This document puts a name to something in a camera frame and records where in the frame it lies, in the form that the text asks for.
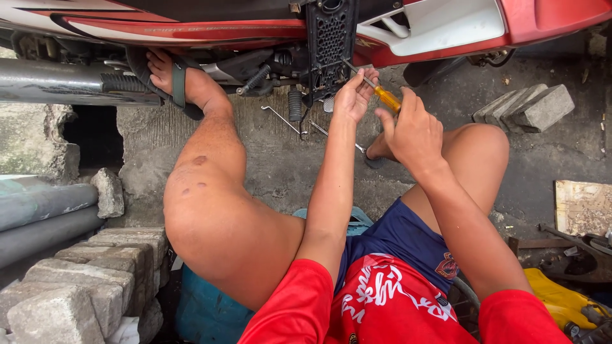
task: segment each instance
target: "sandal strap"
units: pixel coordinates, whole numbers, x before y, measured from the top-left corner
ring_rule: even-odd
[[[172,98],[176,105],[185,108],[185,72],[187,68],[172,63]]]

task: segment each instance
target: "wrench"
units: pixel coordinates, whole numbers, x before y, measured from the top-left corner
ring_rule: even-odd
[[[272,110],[272,112],[275,113],[278,117],[280,117],[280,119],[282,119],[283,122],[287,123],[287,125],[290,126],[293,129],[293,131],[295,131],[296,133],[300,134],[299,130],[295,129],[293,127],[293,125],[291,125],[291,123],[289,123],[285,118],[283,118],[283,116],[279,115],[278,112],[276,112],[273,108],[271,108],[271,107],[261,107],[261,109],[262,110],[267,110],[267,109]]]
[[[313,126],[315,126],[315,128],[319,129],[319,131],[325,134],[325,136],[329,136],[327,131],[325,131],[325,129],[321,128],[320,126],[316,125],[316,123],[314,123],[312,119],[309,119],[308,123],[312,124]],[[357,147],[357,149],[360,150],[361,153],[363,154],[365,154],[365,152],[367,151],[367,149],[363,148],[362,146],[359,146],[357,143],[355,144],[355,147]]]

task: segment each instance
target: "silver exhaust muffler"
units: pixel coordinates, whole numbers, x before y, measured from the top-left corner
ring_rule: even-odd
[[[0,102],[158,107],[161,98],[112,68],[0,59]]]

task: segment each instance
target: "hole in wall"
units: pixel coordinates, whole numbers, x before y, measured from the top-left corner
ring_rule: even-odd
[[[94,175],[106,167],[118,173],[123,166],[123,137],[117,129],[117,108],[72,105],[78,115],[64,124],[63,136],[79,145],[79,174]]]

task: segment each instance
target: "wooden board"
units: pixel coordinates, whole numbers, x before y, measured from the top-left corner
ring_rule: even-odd
[[[605,235],[612,229],[612,185],[555,181],[557,230]]]

